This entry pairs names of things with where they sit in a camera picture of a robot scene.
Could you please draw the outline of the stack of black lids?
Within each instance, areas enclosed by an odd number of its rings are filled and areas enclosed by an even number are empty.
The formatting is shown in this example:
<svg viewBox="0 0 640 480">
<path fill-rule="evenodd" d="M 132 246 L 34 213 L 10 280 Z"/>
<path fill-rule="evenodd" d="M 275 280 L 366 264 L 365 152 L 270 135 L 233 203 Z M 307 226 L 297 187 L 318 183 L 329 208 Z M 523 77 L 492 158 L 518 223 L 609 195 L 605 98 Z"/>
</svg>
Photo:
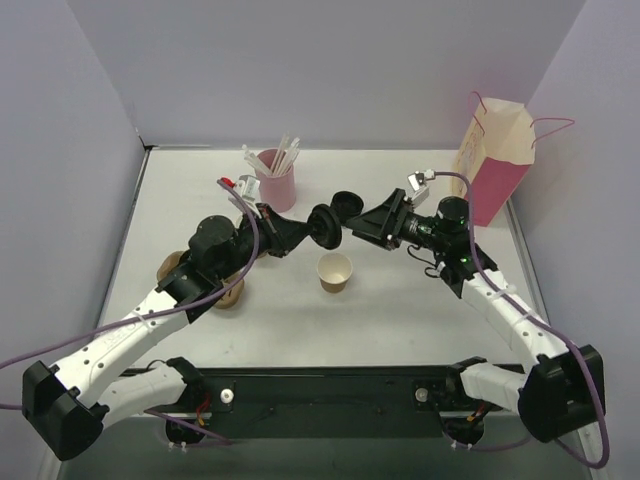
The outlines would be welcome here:
<svg viewBox="0 0 640 480">
<path fill-rule="evenodd" d="M 345 226 L 348 220 L 362 213 L 364 201 L 354 192 L 339 191 L 333 195 L 330 207 L 336 213 L 340 224 Z"/>
</svg>

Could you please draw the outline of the single brown paper cup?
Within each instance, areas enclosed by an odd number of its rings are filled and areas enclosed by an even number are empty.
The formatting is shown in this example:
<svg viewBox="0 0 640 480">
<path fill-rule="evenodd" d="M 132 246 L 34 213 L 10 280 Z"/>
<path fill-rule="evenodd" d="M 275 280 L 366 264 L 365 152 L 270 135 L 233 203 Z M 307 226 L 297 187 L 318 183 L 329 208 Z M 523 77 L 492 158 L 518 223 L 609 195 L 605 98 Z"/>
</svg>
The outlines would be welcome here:
<svg viewBox="0 0 640 480">
<path fill-rule="evenodd" d="M 334 294 L 346 287 L 353 273 L 353 265 L 346 255 L 328 253 L 318 260 L 316 271 L 323 290 Z"/>
</svg>

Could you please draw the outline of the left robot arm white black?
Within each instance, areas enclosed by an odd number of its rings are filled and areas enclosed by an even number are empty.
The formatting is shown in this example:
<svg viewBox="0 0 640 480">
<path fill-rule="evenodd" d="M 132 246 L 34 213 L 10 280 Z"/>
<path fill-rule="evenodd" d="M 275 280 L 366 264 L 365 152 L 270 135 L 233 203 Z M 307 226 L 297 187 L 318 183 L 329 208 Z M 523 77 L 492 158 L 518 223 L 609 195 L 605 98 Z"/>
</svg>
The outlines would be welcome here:
<svg viewBox="0 0 640 480">
<path fill-rule="evenodd" d="M 189 366 L 171 361 L 156 373 L 116 380 L 169 335 L 193 323 L 219 297 L 230 277 L 267 253 L 282 258 L 312 233 L 309 222 L 281 217 L 267 204 L 244 214 L 239 227 L 222 215 L 202 220 L 187 250 L 132 310 L 129 325 L 112 325 L 85 347 L 52 365 L 37 361 L 22 377 L 22 413 L 54 455 L 70 460 L 87 450 L 110 424 L 136 407 L 174 404 L 190 411 L 202 384 Z"/>
</svg>

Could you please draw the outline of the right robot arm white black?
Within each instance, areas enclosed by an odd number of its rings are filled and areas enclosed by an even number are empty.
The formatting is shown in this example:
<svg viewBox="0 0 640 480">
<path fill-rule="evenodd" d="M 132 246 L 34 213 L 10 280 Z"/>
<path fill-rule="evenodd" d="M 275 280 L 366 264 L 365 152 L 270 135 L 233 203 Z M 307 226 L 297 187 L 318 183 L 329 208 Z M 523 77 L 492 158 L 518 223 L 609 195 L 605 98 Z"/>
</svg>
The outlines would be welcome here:
<svg viewBox="0 0 640 480">
<path fill-rule="evenodd" d="M 479 400 L 514 412 L 543 443 L 603 416 L 600 354 L 590 345 L 572 352 L 516 293 L 472 239 L 466 200 L 446 197 L 435 215 L 425 217 L 397 189 L 346 226 L 354 236 L 388 250 L 407 242 L 431 251 L 440 279 L 487 321 L 522 365 L 522 373 L 516 373 L 482 359 L 456 364 L 455 376 L 443 384 L 450 405 L 464 408 Z"/>
</svg>

